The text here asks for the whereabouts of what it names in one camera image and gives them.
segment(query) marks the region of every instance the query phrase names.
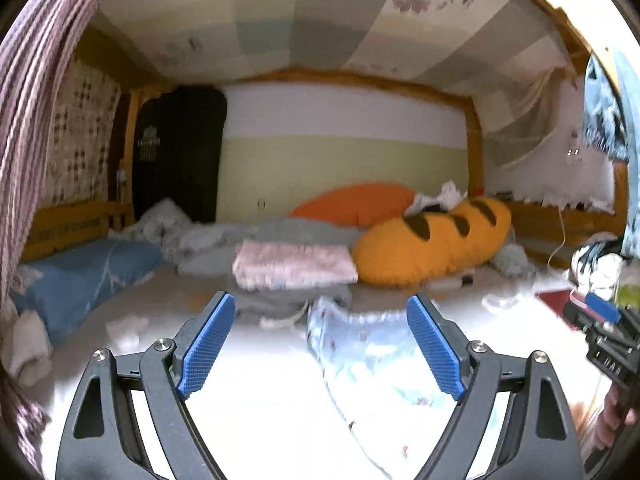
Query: green wall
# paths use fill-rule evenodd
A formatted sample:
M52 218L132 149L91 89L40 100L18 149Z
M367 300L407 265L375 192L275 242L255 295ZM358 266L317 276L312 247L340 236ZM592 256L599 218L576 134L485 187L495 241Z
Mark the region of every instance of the green wall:
M222 145L217 217L281 217L325 191L367 181L438 194L449 179L466 190L466 150L353 137L235 137Z

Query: blue gripper pad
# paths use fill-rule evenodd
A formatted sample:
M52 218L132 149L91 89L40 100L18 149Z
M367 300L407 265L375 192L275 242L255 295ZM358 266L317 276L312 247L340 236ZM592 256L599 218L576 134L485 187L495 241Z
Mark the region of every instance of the blue gripper pad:
M610 323L618 323L620 321L621 316L618 308L614 304L609 303L609 301L605 301L596 296L593 292L586 295L584 303L604 319L604 321L609 321Z
M225 293L221 300L213 297L204 312L213 307L214 302L217 303L215 310L182 358L182 377L177 390L183 399L202 388L236 318L236 302L231 294Z
M444 321L438 312L433 315ZM406 320L440 391L450 394L456 401L460 400L465 393L460 375L460 360L417 296L410 297L407 302Z

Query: white wall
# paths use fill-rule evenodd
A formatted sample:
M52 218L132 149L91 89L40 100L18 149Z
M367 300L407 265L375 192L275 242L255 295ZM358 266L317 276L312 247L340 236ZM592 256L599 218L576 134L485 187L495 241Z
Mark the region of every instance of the white wall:
M466 189L460 110L396 94L312 84L224 89L218 219L286 215L340 186L383 181L437 194Z
M466 150L465 116L367 89L297 83L228 86L225 138L339 136L404 140Z
M497 169L485 160L487 190L512 190L517 200L541 201L551 191L567 196L568 202L594 198L613 203L613 168L602 152L582 147L582 161L567 163L571 132L581 135L582 131L584 80L577 86L563 84L556 129L526 158L505 169Z

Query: white cloth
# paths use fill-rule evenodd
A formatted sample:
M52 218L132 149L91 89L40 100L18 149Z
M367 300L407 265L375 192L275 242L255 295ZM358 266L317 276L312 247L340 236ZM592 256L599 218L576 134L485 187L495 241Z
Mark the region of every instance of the white cloth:
M582 270L582 264L579 260L589 250L590 244L615 238L616 236L611 233L598 233L587 240L583 247L575 251L571 258L571 270L578 282L578 292L581 294L593 292L605 301L613 299L624 264L622 256L615 253L605 254L597 259L594 268L587 264L584 270Z
M109 236L154 244L160 247L165 260L179 265L193 254L221 245L234 229L229 224L192 222L173 200L165 198L148 209L136 224L121 233L110 232Z
M119 354L137 352L140 347L140 335L149 327L149 318L125 316L107 323L107 335L111 339L111 349Z
M449 180L442 184L442 189L438 196L428 196L423 193L416 193L413 203L404 212L405 216L416 215L420 213L425 207L440 204L442 208L447 211L452 210L457 206L464 198L466 193L461 193L456 187L456 184Z
M3 335L2 365L22 386L32 386L50 372L52 353L47 330L34 311L23 312Z

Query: wooden bed frame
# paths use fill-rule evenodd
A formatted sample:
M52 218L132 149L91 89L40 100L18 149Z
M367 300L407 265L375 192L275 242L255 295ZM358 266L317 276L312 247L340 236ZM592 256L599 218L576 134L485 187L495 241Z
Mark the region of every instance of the wooden bed frame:
M612 74L612 82L617 87L615 73L612 72L612 63L605 61L603 65ZM471 98L447 94L417 83L360 75L345 70L324 71L288 68L248 78L236 84L249 82L303 82L367 88L458 108L463 111L466 119L469 195L477 196L484 193L482 129ZM106 236L110 228L120 230L123 226L134 222L132 170L136 120L141 106L146 101L171 91L171 89L171 86L156 84L131 92L124 148L124 169L127 172L124 203L85 202L38 211L22 256L23 261L43 258L73 245ZM580 246L596 232L606 231L615 235L623 234L628 200L626 164L617 163L614 165L614 178L613 215L580 210L564 210L562 212L566 231L565 243L568 247ZM563 234L559 212L555 207L542 207L540 204L525 204L523 202L506 202L506 204L511 210L513 226L520 238L532 238L553 243L556 246L562 242ZM550 251L527 249L527 253L537 262L546 264ZM554 258L552 264L556 267L568 268L568 262L562 258Z

